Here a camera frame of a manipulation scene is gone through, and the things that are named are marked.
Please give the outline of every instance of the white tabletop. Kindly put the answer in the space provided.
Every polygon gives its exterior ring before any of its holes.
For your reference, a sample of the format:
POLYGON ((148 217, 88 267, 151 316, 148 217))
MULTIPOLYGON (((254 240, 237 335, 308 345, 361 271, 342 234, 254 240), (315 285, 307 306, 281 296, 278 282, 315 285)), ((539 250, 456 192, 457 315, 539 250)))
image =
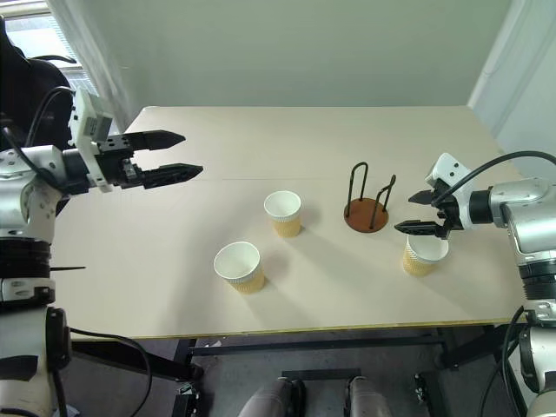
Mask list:
MULTIPOLYGON (((406 237, 394 224, 436 220, 407 202, 442 152, 470 169, 500 152, 471 110, 448 108, 146 108, 129 131, 166 129, 188 140, 139 152, 144 168, 188 162, 194 180, 169 187, 92 190, 56 223, 56 305, 69 324, 134 337, 281 332, 505 321, 523 300, 506 232, 492 225, 450 236, 440 268, 422 278, 401 266, 406 237), (351 168, 369 163, 366 195, 397 175, 388 225, 376 234, 343 220, 351 168), (282 239, 266 195, 302 199, 302 232, 282 239), (260 250, 268 278, 242 295, 215 275, 234 241, 260 250)), ((477 188, 518 178, 511 164, 477 188)), ((354 195, 361 185, 355 182, 354 195)))

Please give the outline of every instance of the wall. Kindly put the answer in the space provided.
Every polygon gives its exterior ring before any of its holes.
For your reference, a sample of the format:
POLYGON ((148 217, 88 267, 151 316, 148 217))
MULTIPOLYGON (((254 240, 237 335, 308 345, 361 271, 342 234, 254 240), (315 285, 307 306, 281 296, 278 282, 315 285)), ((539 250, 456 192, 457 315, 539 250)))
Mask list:
MULTIPOLYGON (((556 2, 516 0, 512 10, 469 104, 504 152, 556 155, 556 2)), ((549 162, 514 163, 524 176, 556 180, 549 162)))
POLYGON ((81 14, 130 118, 147 105, 465 104, 509 0, 49 3, 81 14))

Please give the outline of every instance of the cable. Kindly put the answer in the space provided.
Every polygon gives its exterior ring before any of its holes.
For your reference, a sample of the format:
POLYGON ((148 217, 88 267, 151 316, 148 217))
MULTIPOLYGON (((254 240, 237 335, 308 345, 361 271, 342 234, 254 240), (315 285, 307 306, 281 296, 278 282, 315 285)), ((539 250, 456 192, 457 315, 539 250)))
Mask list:
POLYGON ((134 417, 135 415, 137 415, 137 413, 139 413, 139 410, 145 404, 145 401, 147 401, 147 398, 149 397, 149 394, 150 394, 150 388, 152 387, 152 384, 153 384, 153 374, 152 374, 152 371, 150 369, 149 354, 147 354, 147 351, 136 341, 133 341, 133 340, 127 338, 127 337, 118 336, 117 334, 105 334, 105 333, 88 332, 86 330, 80 330, 78 328, 70 328, 69 330, 70 330, 71 333, 83 334, 85 336, 101 337, 103 339, 116 339, 117 341, 122 341, 123 343, 125 343, 127 345, 131 345, 132 347, 136 348, 139 351, 139 353, 142 355, 143 360, 145 361, 145 368, 147 370, 147 386, 145 387, 145 393, 143 394, 143 397, 142 397, 141 402, 139 403, 139 406, 137 406, 135 411, 132 414, 130 414, 129 416, 134 417))
MULTIPOLYGON (((512 346, 510 346, 509 348, 509 354, 512 354, 512 352, 519 344, 520 343, 518 341, 513 341, 512 346)), ((493 387, 494 378, 496 377, 496 374, 500 371, 501 368, 502 368, 502 361, 498 361, 496 363, 496 366, 493 368, 493 371, 490 373, 490 375, 488 375, 485 391, 483 391, 483 394, 480 397, 479 412, 477 413, 478 417, 483 417, 483 414, 485 413, 485 405, 487 403, 488 393, 490 392, 490 388, 493 387)))
POLYGON ((58 400, 58 413, 60 417, 68 417, 68 408, 66 407, 66 396, 63 393, 62 378, 60 378, 60 373, 57 370, 52 371, 52 380, 54 381, 56 399, 58 400))
POLYGON ((22 151, 21 147, 17 144, 17 142, 14 140, 14 138, 12 137, 12 133, 10 131, 10 129, 8 129, 7 127, 3 127, 2 128, 2 134, 3 137, 6 141, 8 141, 8 143, 10 144, 10 146, 16 151, 16 153, 19 155, 19 157, 23 160, 23 162, 25 162, 25 164, 31 168, 33 170, 33 172, 35 172, 36 176, 38 176, 40 179, 42 179, 44 182, 46 182, 47 184, 49 184, 53 189, 58 190, 59 192, 61 192, 62 194, 66 194, 63 190, 63 188, 60 186, 60 184, 58 184, 54 178, 50 177, 49 175, 45 174, 40 168, 38 168, 22 151))
POLYGON ((510 324, 507 327, 506 330, 506 335, 504 336, 504 343, 502 343, 502 358, 500 359, 500 361, 502 362, 502 378, 504 379, 504 386, 506 387, 506 392, 508 397, 510 397, 510 402, 512 403, 512 410, 513 413, 517 416, 520 415, 520 410, 518 409, 518 405, 515 402, 515 397, 513 396, 512 393, 512 389, 510 388, 510 384, 508 382, 509 377, 508 377, 508 345, 510 343, 510 337, 513 334, 513 328, 515 327, 515 324, 517 323, 519 317, 523 314, 523 306, 521 306, 520 308, 518 308, 518 311, 515 312, 515 314, 512 317, 512 320, 510 321, 510 324))
POLYGON ((477 176, 481 172, 486 171, 487 169, 493 167, 494 165, 498 165, 501 162, 509 161, 510 159, 523 158, 525 156, 532 156, 532 157, 535 157, 535 158, 546 159, 547 161, 550 161, 554 165, 556 165, 556 156, 547 154, 546 152, 539 152, 538 150, 521 150, 519 152, 511 152, 509 154, 499 156, 498 158, 494 158, 494 159, 492 159, 492 161, 489 161, 487 163, 483 163, 480 167, 471 171, 469 174, 467 174, 466 176, 461 178, 459 181, 457 181, 452 187, 450 187, 449 189, 444 191, 442 194, 440 194, 438 197, 436 197, 431 202, 431 205, 434 206, 434 207, 438 207, 438 205, 441 202, 443 202, 446 197, 449 197, 450 195, 453 194, 454 191, 460 189, 461 186, 463 186, 466 182, 471 181, 472 179, 474 179, 475 176, 477 176))
POLYGON ((33 146, 36 131, 38 130, 40 122, 43 120, 44 112, 49 107, 50 102, 54 100, 54 97, 58 96, 61 93, 69 93, 71 98, 73 99, 73 90, 68 87, 58 86, 46 93, 46 95, 43 97, 43 100, 41 100, 38 107, 36 108, 35 115, 33 116, 33 121, 31 122, 31 125, 29 127, 27 139, 25 140, 25 148, 33 146))

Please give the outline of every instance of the white curtain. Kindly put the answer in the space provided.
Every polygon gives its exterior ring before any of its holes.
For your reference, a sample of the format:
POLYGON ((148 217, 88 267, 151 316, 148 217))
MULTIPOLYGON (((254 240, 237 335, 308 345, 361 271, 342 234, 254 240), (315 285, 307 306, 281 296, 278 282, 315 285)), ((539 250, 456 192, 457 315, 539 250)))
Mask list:
POLYGON ((47 3, 99 95, 111 105, 114 122, 123 132, 136 115, 129 105, 129 95, 123 88, 122 73, 113 66, 116 60, 111 58, 109 49, 102 45, 103 37, 96 33, 94 20, 88 18, 81 1, 47 0, 47 3))

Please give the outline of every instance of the white paper cup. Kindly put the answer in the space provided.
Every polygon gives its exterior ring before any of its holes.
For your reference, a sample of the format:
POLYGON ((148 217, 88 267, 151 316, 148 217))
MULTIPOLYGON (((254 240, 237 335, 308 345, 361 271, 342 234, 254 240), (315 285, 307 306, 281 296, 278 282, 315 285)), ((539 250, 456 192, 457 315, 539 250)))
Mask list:
POLYGON ((276 233, 282 237, 294 237, 301 229, 301 198, 292 191, 276 191, 264 201, 276 233))
POLYGON ((249 294, 264 286, 261 255, 249 242, 234 242, 215 256, 215 271, 238 291, 249 294))
POLYGON ((448 241, 438 237, 407 235, 403 268, 411 275, 427 275, 446 257, 448 249, 448 241))

